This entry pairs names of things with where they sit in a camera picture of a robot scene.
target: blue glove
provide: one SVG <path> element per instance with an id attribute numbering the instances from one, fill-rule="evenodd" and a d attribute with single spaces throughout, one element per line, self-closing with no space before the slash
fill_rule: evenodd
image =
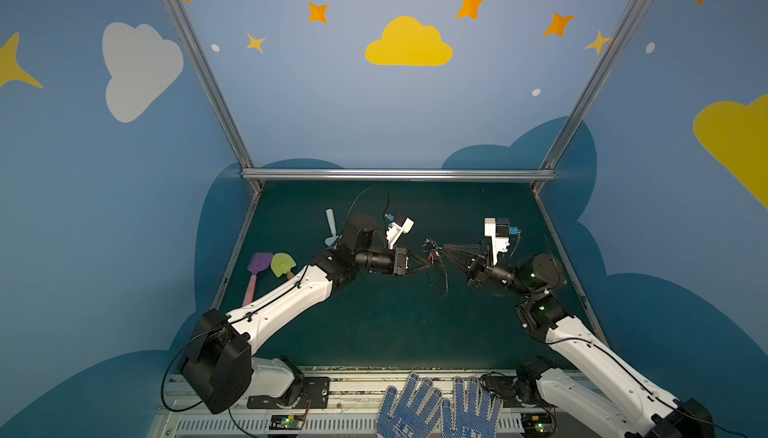
<path id="1" fill-rule="evenodd" d="M 469 388 L 466 393 L 464 380 L 460 376 L 453 379 L 453 401 L 455 405 L 453 408 L 448 400 L 443 400 L 441 405 L 444 438 L 494 438 L 496 436 L 496 422 L 504 402 L 501 398 L 483 390 L 476 376 L 469 377 Z"/>
<path id="2" fill-rule="evenodd" d="M 418 390 L 417 384 L 418 375 L 411 373 L 397 403 L 397 388 L 390 386 L 386 389 L 376 419 L 376 434 L 379 438 L 427 438 L 435 429 L 440 418 L 438 405 L 442 393 L 432 388 L 432 380 L 428 378 Z"/>

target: yellow cloud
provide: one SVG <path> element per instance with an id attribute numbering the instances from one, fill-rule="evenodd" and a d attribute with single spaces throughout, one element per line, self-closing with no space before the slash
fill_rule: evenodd
<path id="1" fill-rule="evenodd" d="M 768 95 L 751 105 L 717 102 L 694 121 L 699 142 L 768 207 Z"/>
<path id="2" fill-rule="evenodd" d="M 421 25 L 413 17 L 398 17 L 384 28 L 381 40 L 366 48 L 366 59 L 375 65 L 436 67 L 453 57 L 432 25 Z"/>

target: cloud decal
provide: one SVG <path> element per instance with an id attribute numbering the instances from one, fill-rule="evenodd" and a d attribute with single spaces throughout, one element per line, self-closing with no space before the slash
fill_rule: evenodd
<path id="1" fill-rule="evenodd" d="M 123 123 L 137 119 L 184 68 L 179 46 L 163 40 L 146 24 L 133 28 L 111 23 L 104 30 L 101 49 L 112 76 L 107 84 L 107 106 Z"/>
<path id="2" fill-rule="evenodd" d="M 432 25 L 422 25 L 413 17 L 398 17 L 388 23 L 382 39 L 366 48 L 366 59 L 375 65 L 436 67 L 453 57 L 453 49 L 443 43 Z"/>
<path id="3" fill-rule="evenodd" d="M 694 120 L 694 134 L 765 207 L 768 207 L 768 95 L 750 105 L 716 102 Z"/>

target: pink handle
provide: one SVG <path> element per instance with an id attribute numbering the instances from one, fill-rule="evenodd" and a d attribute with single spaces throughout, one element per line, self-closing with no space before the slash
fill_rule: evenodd
<path id="1" fill-rule="evenodd" d="M 250 305 L 254 302 L 254 293 L 256 293 L 256 276 L 251 275 L 248 282 L 248 288 L 245 289 L 245 298 L 243 299 L 243 306 Z"/>

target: black mounting plate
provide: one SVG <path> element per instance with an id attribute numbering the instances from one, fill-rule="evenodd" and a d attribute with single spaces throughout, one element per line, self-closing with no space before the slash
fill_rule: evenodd
<path id="1" fill-rule="evenodd" d="M 312 399 L 312 409 L 325 409 L 328 407 L 328 394 L 331 379 L 328 376 L 304 376 L 302 391 L 305 391 Z M 299 395 L 299 402 L 293 410 L 306 409 L 306 396 Z M 251 410 L 277 410 L 280 409 L 272 396 L 248 396 L 248 408 Z"/>

